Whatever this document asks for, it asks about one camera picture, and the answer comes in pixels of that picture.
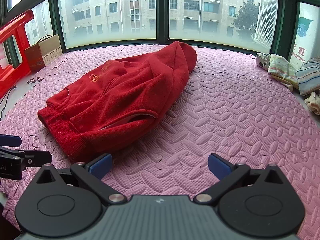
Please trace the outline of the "red plastic stool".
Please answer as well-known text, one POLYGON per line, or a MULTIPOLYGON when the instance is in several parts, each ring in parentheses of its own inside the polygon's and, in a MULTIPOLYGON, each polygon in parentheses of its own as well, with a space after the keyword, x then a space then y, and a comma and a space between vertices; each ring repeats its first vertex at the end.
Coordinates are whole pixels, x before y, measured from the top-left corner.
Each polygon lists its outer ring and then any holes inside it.
POLYGON ((5 42, 5 44, 8 44, 6 55, 9 55, 10 62, 5 68, 1 66, 1 98, 5 96, 6 92, 21 78, 31 73, 24 52, 30 46, 24 26, 33 19, 33 11, 28 9, 1 27, 1 43, 5 42), (22 62, 17 67, 16 64, 18 64, 19 61, 13 60, 13 56, 17 55, 14 40, 16 41, 17 49, 22 59, 22 62))

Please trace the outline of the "cream cloth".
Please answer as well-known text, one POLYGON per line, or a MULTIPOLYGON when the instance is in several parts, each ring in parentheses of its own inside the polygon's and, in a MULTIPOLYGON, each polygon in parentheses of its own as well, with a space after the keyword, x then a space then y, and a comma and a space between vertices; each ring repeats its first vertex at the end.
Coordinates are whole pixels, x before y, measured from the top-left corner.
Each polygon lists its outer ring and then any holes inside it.
POLYGON ((304 100, 308 110, 315 115, 320 115, 320 97, 315 91, 311 92, 310 96, 304 100))

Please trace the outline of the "yellow striped folded cloth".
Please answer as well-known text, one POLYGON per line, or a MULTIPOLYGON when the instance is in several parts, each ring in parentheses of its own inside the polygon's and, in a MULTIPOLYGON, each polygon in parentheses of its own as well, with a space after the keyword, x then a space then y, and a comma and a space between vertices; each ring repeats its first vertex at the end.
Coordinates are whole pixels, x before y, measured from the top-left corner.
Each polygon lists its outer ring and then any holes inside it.
POLYGON ((290 91, 298 89, 295 68, 282 56, 271 54, 268 74, 290 91))

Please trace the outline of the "red knit sweater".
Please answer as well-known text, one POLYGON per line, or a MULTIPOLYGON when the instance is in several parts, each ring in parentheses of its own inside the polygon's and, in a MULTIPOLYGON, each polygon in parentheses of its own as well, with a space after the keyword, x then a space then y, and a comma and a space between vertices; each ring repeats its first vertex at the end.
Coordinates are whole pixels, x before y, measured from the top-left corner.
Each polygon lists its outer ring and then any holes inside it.
POLYGON ((39 120, 74 163, 116 152, 160 122, 196 61, 193 47, 178 41, 109 60, 50 97, 39 120))

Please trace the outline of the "pink foam floor mat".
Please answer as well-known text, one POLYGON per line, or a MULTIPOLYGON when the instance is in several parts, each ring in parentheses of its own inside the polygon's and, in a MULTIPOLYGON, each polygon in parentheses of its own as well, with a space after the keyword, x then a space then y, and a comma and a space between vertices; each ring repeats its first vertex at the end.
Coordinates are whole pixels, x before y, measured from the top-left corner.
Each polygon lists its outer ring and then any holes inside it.
MULTIPOLYGON (((48 150, 56 168, 70 162, 37 112, 46 100, 107 60, 154 52, 163 46, 135 45, 63 54, 1 120, 1 133, 22 138, 21 149, 48 150)), ((146 137, 114 157, 103 181, 125 194, 188 194, 217 179, 210 153, 252 168, 277 164, 305 206, 301 239, 319 239, 319 126, 299 98, 255 65, 251 55, 194 47, 198 61, 181 96, 146 137)))

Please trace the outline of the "brown cardboard box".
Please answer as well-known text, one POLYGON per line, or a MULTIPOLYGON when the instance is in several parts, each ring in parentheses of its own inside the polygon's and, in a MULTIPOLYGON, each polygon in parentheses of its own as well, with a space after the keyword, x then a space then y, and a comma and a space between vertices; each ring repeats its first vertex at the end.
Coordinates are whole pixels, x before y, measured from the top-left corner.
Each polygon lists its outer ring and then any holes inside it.
POLYGON ((60 38, 58 35, 46 35, 36 44, 24 50, 31 72, 38 72, 54 59, 62 55, 60 38))

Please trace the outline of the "blue striped folded cloth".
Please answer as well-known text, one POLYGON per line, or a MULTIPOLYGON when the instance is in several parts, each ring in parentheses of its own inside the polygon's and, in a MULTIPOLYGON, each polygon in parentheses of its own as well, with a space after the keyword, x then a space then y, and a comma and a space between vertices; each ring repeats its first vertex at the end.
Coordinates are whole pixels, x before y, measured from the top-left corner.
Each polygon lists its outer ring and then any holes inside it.
POLYGON ((302 64, 295 72, 300 95, 308 95, 319 90, 320 87, 320 60, 314 57, 302 64))

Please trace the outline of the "spotted white cloth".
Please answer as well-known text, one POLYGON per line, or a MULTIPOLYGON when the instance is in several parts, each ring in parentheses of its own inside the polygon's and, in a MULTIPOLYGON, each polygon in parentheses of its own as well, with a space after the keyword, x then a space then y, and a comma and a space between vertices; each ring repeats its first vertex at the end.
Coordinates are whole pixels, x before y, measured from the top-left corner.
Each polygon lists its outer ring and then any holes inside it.
POLYGON ((269 65, 270 65, 270 54, 265 53, 257 53, 256 55, 256 65, 260 68, 262 68, 265 71, 268 71, 269 65))

